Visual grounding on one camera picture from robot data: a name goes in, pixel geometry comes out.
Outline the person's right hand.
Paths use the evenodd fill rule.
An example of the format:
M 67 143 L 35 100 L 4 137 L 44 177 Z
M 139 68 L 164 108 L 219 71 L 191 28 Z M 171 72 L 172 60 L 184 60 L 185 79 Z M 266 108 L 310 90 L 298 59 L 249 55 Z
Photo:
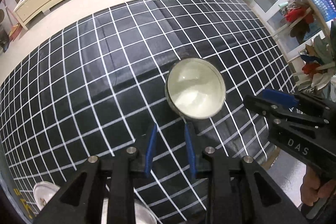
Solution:
M 315 171 L 307 166 L 300 188 L 301 201 L 307 206 L 313 206 L 320 198 L 329 198 L 335 192 L 335 180 L 321 184 Z

